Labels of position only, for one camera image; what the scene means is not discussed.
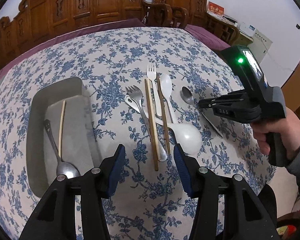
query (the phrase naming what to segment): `small screen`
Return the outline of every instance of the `small screen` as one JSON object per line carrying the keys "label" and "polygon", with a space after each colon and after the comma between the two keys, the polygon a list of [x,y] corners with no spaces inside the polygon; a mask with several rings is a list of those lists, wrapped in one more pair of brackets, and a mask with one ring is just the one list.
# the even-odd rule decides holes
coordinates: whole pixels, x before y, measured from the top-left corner
{"label": "small screen", "polygon": [[250,64],[250,66],[252,67],[254,73],[256,74],[256,78],[258,79],[258,81],[260,81],[261,78],[262,78],[262,76],[263,76],[263,73],[262,73],[262,70],[259,67],[258,62],[253,57],[251,51],[249,51],[249,50],[243,50],[242,52],[246,56],[246,58],[247,58],[247,60],[248,60],[248,62]]}

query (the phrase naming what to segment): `hand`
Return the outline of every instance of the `hand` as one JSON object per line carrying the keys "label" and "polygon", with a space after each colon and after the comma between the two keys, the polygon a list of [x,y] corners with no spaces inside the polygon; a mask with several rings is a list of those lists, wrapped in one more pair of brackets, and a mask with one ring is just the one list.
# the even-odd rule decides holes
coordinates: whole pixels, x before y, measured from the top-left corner
{"label": "hand", "polygon": [[269,155],[270,146],[266,143],[266,133],[275,132],[281,134],[281,140],[287,150],[288,160],[293,160],[300,149],[300,120],[289,108],[287,117],[279,120],[264,120],[250,124],[253,137],[258,141],[261,153]]}

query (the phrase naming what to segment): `white ladle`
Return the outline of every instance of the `white ladle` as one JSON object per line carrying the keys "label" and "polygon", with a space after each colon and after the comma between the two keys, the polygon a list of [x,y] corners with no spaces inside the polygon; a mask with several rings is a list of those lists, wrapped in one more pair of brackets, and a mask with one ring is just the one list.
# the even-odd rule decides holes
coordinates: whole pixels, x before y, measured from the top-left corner
{"label": "white ladle", "polygon": [[[126,95],[124,101],[139,113],[137,104]],[[146,117],[149,118],[148,112],[145,111]],[[163,125],[162,120],[155,118],[155,122]],[[180,143],[183,151],[188,154],[196,155],[202,146],[202,137],[199,130],[189,123],[167,123],[167,126],[173,130],[177,143]]]}
{"label": "white ladle", "polygon": [[174,113],[173,107],[170,103],[170,96],[172,93],[172,81],[169,75],[167,74],[161,74],[160,76],[160,85],[162,90],[162,95],[167,101],[169,113],[171,116],[171,120],[173,123],[178,123],[178,119],[176,117],[176,114]]}

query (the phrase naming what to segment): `utensil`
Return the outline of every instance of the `utensil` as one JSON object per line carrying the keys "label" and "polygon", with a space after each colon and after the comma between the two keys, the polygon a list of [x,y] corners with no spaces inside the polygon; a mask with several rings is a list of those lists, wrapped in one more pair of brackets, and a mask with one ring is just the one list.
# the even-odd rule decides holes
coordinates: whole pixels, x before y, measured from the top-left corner
{"label": "utensil", "polygon": [[60,174],[64,174],[64,175],[67,176],[68,179],[71,179],[71,178],[74,178],[74,177],[79,177],[80,173],[76,169],[76,167],[74,167],[71,163],[67,163],[67,162],[62,161],[62,159],[60,158],[56,143],[53,139],[50,120],[48,120],[48,119],[44,120],[43,125],[44,125],[44,128],[45,128],[46,132],[47,132],[47,135],[49,137],[51,146],[53,148],[53,151],[54,151],[54,153],[56,155],[56,158],[57,158],[57,161],[58,161],[57,176],[60,175]]}
{"label": "utensil", "polygon": [[158,95],[157,88],[155,86],[154,80],[157,77],[157,71],[156,66],[153,63],[149,63],[147,66],[147,77],[152,82],[152,88],[153,88],[153,95],[154,95],[154,105],[155,105],[155,112],[157,113],[157,116],[161,116],[161,105],[160,105],[160,99]]}
{"label": "utensil", "polygon": [[169,141],[168,126],[167,126],[167,117],[166,117],[166,111],[164,108],[164,101],[163,101],[163,95],[162,95],[162,90],[161,90],[159,74],[157,74],[157,84],[158,84],[159,99],[160,99],[160,104],[161,104],[164,138],[166,140],[166,150],[167,150],[167,153],[170,155],[170,141]]}
{"label": "utensil", "polygon": [[207,120],[207,122],[210,124],[210,126],[215,130],[215,132],[217,133],[217,135],[220,138],[223,138],[222,133],[214,126],[214,124],[200,111],[200,109],[195,105],[194,103],[194,98],[193,95],[191,93],[191,91],[187,88],[187,87],[182,87],[181,90],[181,98],[183,101],[185,101],[188,105],[193,106],[195,109],[198,110],[198,112]]}
{"label": "utensil", "polygon": [[148,78],[145,79],[145,88],[146,88],[146,99],[147,99],[147,107],[149,115],[149,123],[150,123],[150,138],[151,138],[151,146],[152,146],[152,153],[153,153],[153,162],[154,162],[154,170],[158,171],[158,152],[159,152],[159,145],[158,145],[158,134],[157,134],[157,127],[154,122],[154,111],[152,106],[152,97],[151,97],[151,90],[150,90],[150,80]]}
{"label": "utensil", "polygon": [[63,130],[63,120],[65,117],[65,109],[66,109],[66,101],[63,100],[62,103],[62,110],[61,110],[61,118],[60,118],[60,126],[59,126],[59,156],[62,159],[62,155],[61,155],[61,149],[62,149],[62,130]]}
{"label": "utensil", "polygon": [[[138,113],[140,112],[138,105],[129,95],[126,95],[124,101]],[[148,118],[148,113],[146,111],[143,112],[145,115],[143,120],[145,120]],[[158,118],[154,119],[157,124],[163,125],[162,120]],[[176,141],[180,143],[186,153],[193,155],[198,154],[202,146],[202,137],[196,127],[189,123],[167,123],[167,126],[173,130]]]}
{"label": "utensil", "polygon": [[168,109],[169,109],[171,120],[173,123],[178,123],[178,119],[177,119],[176,114],[174,113],[174,110],[170,103],[170,96],[172,93],[172,81],[171,81],[170,76],[167,74],[162,74],[160,77],[160,84],[161,84],[162,94],[168,104]]}
{"label": "utensil", "polygon": [[[148,116],[145,115],[145,111],[143,110],[141,105],[141,99],[143,97],[142,91],[137,86],[133,86],[129,88],[126,87],[126,91],[129,94],[129,100],[133,102],[134,106],[136,107],[137,109],[136,111],[141,114],[141,117],[143,119],[143,122],[145,123],[145,126],[147,128],[148,134],[150,135],[150,139],[151,139]],[[159,159],[160,162],[164,162],[165,160],[167,160],[168,155],[164,150],[162,143],[159,144],[159,154],[160,154],[160,159]]]}

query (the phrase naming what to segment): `plastic fork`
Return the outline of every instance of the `plastic fork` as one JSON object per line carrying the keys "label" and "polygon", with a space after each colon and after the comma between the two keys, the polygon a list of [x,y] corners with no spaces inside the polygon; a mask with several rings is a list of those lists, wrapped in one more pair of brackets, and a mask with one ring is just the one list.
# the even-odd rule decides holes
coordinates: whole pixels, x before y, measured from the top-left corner
{"label": "plastic fork", "polygon": [[158,94],[158,90],[157,90],[157,87],[155,86],[155,82],[154,82],[154,80],[157,78],[157,70],[156,70],[155,64],[152,64],[152,63],[148,64],[148,66],[147,66],[147,77],[152,82],[155,112],[156,112],[157,116],[162,116],[159,94]]}

